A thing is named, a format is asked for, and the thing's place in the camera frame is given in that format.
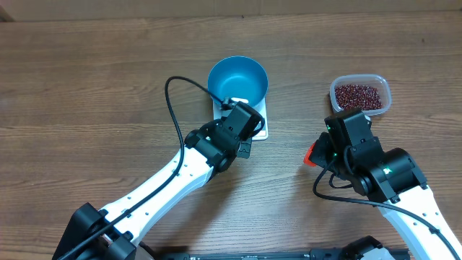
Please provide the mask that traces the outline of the red measuring scoop blue handle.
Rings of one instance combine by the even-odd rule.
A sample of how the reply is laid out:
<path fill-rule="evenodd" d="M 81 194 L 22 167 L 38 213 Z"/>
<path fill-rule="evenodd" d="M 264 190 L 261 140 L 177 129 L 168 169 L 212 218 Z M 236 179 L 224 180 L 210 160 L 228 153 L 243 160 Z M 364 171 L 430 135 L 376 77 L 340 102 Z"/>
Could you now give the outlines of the red measuring scoop blue handle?
<path fill-rule="evenodd" d="M 308 151 L 307 151 L 307 153 L 306 153 L 306 155 L 304 156 L 304 159 L 303 159 L 304 164 L 307 165 L 307 166 L 310 166 L 312 168 L 316 166 L 316 164 L 310 160 L 310 156 L 311 156 L 311 154 L 313 152 L 314 146 L 315 146 L 315 142 L 313 142 L 313 144 L 310 146 L 310 148 L 308 149 Z"/>

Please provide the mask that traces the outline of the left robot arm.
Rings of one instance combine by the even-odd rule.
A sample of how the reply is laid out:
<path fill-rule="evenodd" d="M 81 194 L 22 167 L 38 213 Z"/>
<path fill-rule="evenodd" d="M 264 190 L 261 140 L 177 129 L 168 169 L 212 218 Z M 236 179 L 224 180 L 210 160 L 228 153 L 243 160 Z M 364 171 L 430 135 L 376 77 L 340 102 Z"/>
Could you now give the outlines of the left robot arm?
<path fill-rule="evenodd" d="M 267 138 L 264 103 L 232 100 L 214 109 L 213 121 L 190 132 L 159 172 L 101 209 L 86 203 L 71 216 L 54 259 L 135 259 L 144 236 L 182 198 L 250 155 Z"/>

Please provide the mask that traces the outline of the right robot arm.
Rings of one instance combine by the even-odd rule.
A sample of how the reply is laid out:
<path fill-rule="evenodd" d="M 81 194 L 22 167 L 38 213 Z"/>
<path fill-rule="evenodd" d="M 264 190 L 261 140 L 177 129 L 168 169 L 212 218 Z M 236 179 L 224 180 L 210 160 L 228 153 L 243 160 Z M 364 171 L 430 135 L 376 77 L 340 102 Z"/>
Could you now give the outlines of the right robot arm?
<path fill-rule="evenodd" d="M 377 207 L 416 259 L 460 259 L 461 243 L 445 221 L 421 168 L 404 149 L 384 151 L 359 108 L 324 120 L 327 130 L 304 163 L 348 181 L 360 199 L 316 193 L 322 199 Z"/>

